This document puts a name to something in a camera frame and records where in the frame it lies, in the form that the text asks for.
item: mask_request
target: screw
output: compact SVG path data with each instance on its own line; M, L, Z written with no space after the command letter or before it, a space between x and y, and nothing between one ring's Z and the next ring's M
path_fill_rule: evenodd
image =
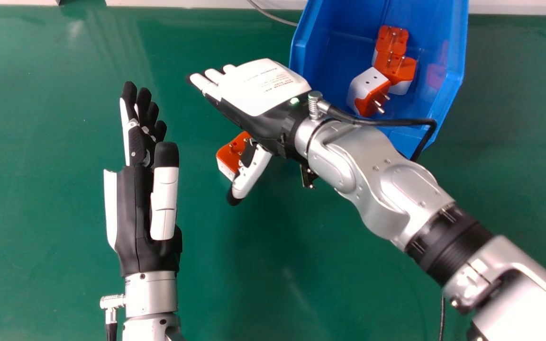
M323 94L320 91L311 91L307 95L309 101L309 117L313 120L319 119L321 117L321 112L317 108L317 102L323 99Z

